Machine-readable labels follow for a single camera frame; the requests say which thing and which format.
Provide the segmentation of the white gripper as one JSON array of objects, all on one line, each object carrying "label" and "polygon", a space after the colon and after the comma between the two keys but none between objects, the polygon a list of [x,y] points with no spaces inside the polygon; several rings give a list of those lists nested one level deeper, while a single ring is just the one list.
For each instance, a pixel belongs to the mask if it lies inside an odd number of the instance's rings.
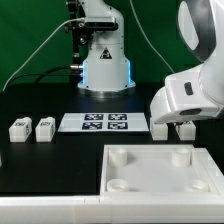
[{"label": "white gripper", "polygon": [[150,104],[155,124],[224,119],[224,105],[202,89],[199,82],[202,68],[203,64],[165,78],[165,85]]}]

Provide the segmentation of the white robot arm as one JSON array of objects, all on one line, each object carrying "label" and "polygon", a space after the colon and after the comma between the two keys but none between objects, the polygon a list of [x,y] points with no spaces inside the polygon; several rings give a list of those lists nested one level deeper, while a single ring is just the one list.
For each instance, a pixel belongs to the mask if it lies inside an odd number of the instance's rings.
[{"label": "white robot arm", "polygon": [[[93,32],[79,87],[93,94],[135,86],[124,55],[122,14],[103,0],[79,0]],[[224,118],[224,0],[180,0],[178,29],[201,64],[165,78],[150,104],[156,124]]]}]

